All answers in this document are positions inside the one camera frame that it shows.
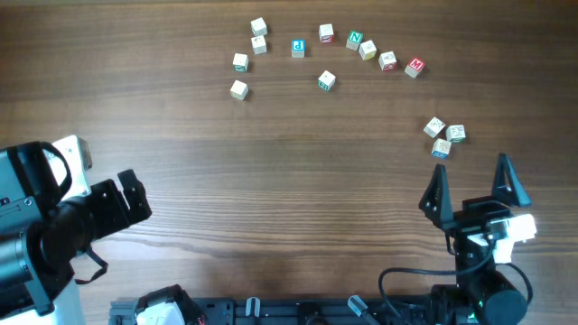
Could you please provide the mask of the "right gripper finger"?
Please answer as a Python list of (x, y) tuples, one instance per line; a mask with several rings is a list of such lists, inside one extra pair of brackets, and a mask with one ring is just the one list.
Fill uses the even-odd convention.
[(525, 208), (532, 204), (532, 200), (516, 175), (509, 156), (505, 153), (500, 153), (498, 157), (491, 196), (510, 207)]
[(418, 207), (435, 226), (443, 226), (453, 221), (449, 182), (444, 165), (435, 166), (432, 179)]

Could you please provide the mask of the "red letter U block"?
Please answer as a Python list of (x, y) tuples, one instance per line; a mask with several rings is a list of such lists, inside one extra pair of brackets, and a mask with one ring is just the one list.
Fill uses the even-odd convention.
[(433, 143), (433, 149), (431, 151), (431, 155), (433, 157), (447, 159), (449, 157), (451, 151), (452, 143), (444, 140), (442, 138), (438, 138)]

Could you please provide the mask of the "wooden block green Z side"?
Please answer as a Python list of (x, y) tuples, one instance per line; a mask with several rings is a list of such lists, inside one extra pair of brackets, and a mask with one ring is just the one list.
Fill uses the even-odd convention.
[(446, 129), (446, 140), (451, 143), (459, 143), (466, 139), (464, 125), (449, 125)]

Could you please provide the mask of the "wooden block with picture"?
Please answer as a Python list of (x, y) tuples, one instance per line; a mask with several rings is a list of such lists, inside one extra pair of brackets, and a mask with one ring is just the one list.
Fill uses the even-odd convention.
[(435, 138), (446, 127), (446, 124), (437, 117), (433, 117), (424, 127), (424, 132), (432, 138)]

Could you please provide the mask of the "wooden block green letter side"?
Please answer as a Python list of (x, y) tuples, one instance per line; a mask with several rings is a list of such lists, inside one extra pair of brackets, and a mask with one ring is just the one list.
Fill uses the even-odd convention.
[(318, 78), (318, 86), (326, 92), (330, 91), (335, 82), (336, 77), (327, 70), (325, 70)]

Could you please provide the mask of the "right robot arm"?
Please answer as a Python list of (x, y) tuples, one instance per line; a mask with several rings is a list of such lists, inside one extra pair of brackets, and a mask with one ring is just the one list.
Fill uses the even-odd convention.
[(419, 201), (419, 209), (452, 239), (456, 286), (480, 324), (518, 324), (527, 313), (533, 293), (524, 296), (497, 269), (511, 262), (514, 245), (536, 236), (532, 215), (516, 215), (513, 207), (532, 204), (509, 157), (498, 157), (489, 196), (464, 200), (452, 210), (445, 167), (438, 164)]

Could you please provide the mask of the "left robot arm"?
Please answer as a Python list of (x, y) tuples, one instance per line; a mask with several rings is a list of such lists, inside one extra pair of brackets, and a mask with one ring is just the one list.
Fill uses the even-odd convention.
[(1, 152), (1, 316), (56, 310), (56, 298), (73, 281), (71, 260), (86, 254), (100, 270), (107, 263), (92, 242), (148, 219), (152, 211), (145, 187), (133, 170), (69, 197), (72, 172), (57, 181), (47, 154), (63, 154), (47, 142), (6, 147)]

